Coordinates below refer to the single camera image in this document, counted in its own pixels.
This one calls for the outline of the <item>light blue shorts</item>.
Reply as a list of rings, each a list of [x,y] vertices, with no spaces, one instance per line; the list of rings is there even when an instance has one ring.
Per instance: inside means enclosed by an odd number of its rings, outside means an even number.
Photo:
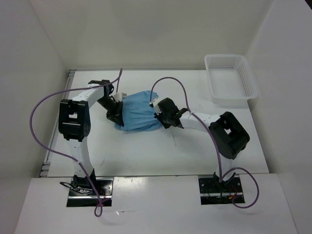
[[[156,92],[140,91],[122,98],[122,118],[124,125],[115,124],[114,128],[127,134],[158,130],[162,124],[154,117],[150,98],[158,98]]]

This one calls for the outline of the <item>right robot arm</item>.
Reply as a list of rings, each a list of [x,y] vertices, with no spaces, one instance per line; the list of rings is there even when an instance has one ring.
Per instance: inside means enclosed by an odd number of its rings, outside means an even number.
[[[215,171],[214,186],[224,192],[231,186],[235,175],[236,158],[246,148],[250,136],[231,112],[222,115],[195,113],[187,108],[178,109],[170,98],[155,98],[150,102],[154,117],[168,129],[177,127],[207,132],[217,147],[218,168]]]

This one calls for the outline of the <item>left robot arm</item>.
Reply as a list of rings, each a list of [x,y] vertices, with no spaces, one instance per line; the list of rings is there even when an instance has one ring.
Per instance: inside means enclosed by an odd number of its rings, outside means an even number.
[[[123,101],[113,97],[114,86],[109,80],[92,80],[88,89],[72,99],[62,99],[59,106],[58,130],[69,145],[71,157],[75,159],[72,190],[81,189],[91,195],[97,190],[95,170],[91,164],[87,137],[91,131],[90,108],[99,103],[106,111],[106,118],[124,126]]]

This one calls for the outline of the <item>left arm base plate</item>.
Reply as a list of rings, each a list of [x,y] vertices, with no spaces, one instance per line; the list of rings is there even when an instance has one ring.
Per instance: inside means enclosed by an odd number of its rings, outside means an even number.
[[[112,177],[97,177],[95,187],[102,200],[102,207],[112,206],[113,182]],[[72,182],[61,182],[61,184],[69,189],[66,207],[95,207],[99,204],[98,197],[92,188],[74,188]]]

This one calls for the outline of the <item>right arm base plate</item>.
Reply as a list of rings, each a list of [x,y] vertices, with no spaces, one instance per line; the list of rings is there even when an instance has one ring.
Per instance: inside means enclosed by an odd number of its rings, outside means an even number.
[[[235,176],[223,189],[217,187],[212,175],[199,177],[198,184],[201,205],[232,204],[233,199],[235,203],[245,203],[241,181],[238,176]]]

